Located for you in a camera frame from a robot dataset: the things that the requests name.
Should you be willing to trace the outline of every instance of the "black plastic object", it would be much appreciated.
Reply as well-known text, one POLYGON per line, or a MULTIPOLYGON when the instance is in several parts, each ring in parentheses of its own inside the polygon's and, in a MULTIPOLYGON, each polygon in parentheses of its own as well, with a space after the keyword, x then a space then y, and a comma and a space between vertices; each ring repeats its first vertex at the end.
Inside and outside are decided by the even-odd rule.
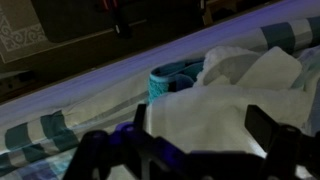
POLYGON ((111 135, 87 133, 64 179, 105 179, 121 164, 142 180, 295 180, 298 164, 319 177, 319 135, 309 137, 293 126, 277 124, 257 106, 248 106, 245 124, 268 152, 265 159, 238 151, 187 154, 143 130, 145 110, 146 105, 139 105, 134 122, 119 124, 111 135))

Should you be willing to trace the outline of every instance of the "patterned rug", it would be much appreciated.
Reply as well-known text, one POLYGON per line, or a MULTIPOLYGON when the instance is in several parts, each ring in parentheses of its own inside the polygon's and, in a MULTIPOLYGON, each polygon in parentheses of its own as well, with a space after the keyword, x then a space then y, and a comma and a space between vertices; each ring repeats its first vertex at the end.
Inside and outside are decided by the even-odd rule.
POLYGON ((50 49, 29 0, 0 0, 0 58, 4 63, 50 49))

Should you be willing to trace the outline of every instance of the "teal fabric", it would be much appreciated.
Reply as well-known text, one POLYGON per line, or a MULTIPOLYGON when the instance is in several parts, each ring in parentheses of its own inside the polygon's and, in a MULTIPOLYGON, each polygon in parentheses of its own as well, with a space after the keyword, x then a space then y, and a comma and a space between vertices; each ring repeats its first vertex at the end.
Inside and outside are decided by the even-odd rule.
POLYGON ((24 147, 22 148, 22 151, 28 162, 34 162, 49 156, 39 144, 24 147))
POLYGON ((311 31, 312 31, 312 42, 310 47, 320 44, 320 17, 308 18, 311 31))
POLYGON ((41 125, 43 132, 47 138, 53 138, 64 131, 67 131, 67 126, 64 122, 64 116, 61 111, 55 112, 51 115, 42 116, 41 125))
POLYGON ((0 176, 3 176, 15 169, 16 167, 10 164, 10 158, 7 154, 0 156, 0 176))
POLYGON ((70 161, 74 155, 76 148, 68 150, 40 161, 31 163, 25 167, 19 168, 5 177, 4 179, 60 179, 68 169, 70 161))
POLYGON ((60 152, 71 149, 79 144, 77 136, 71 130, 55 136, 52 140, 60 152))
POLYGON ((5 134, 5 143, 9 150, 32 144, 28 135, 27 123, 9 129, 5 134))
POLYGON ((261 30, 267 40, 268 49, 279 46, 288 54, 294 52, 295 36, 289 23, 265 26, 261 30))
POLYGON ((149 78, 149 102, 167 92, 192 87, 202 71, 204 57, 170 63, 154 69, 149 78))

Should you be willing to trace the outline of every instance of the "teal cloth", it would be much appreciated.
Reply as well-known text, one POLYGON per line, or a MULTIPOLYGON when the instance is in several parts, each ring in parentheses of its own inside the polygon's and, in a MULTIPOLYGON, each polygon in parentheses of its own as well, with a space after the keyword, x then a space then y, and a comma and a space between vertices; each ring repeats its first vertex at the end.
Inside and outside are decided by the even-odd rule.
POLYGON ((154 69, 149 78, 149 102, 167 92, 193 86, 203 69, 204 57, 170 63, 154 69))

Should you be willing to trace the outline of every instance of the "striped blanket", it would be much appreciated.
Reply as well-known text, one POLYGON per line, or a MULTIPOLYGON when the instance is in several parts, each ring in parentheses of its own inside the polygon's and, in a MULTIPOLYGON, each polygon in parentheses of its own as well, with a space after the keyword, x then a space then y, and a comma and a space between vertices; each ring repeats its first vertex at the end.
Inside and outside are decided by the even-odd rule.
POLYGON ((19 168, 5 176, 0 177, 0 180, 7 179, 62 179, 63 175, 69 166, 69 163, 75 153, 75 148, 60 153, 55 156, 48 157, 31 163, 28 166, 19 168))
MULTIPOLYGON (((290 54, 318 44, 320 44, 320 17, 269 25, 219 42, 219 45, 238 46, 257 52, 265 52, 274 46, 279 46, 290 54)), ((184 61, 178 64, 182 67, 190 65, 184 61)), ((151 79, 154 81, 150 82, 155 82, 157 88, 154 88, 154 84, 149 84, 152 98, 161 94, 156 92, 159 90, 176 91, 176 86, 172 87, 174 85, 172 82, 177 79, 177 74, 181 72, 172 72, 163 67, 154 70, 151 74, 151 79)), ((39 163, 45 167, 44 161, 39 161, 45 158, 46 162, 52 160, 59 164, 62 160, 62 164, 66 164, 65 161, 70 158, 60 158, 65 154, 59 153, 70 152, 68 150, 77 146, 85 132, 108 127, 112 131, 114 125, 131 120, 137 104, 148 100, 147 76, 144 73, 137 74, 134 78, 119 82, 90 99, 0 132, 0 176, 19 176, 20 179, 28 179, 29 174, 38 174, 32 171, 39 171, 39 168, 34 168, 38 167, 39 163), (145 83, 146 86, 136 86, 141 83, 145 83)), ((56 178, 61 176, 60 171, 56 174, 56 178)))

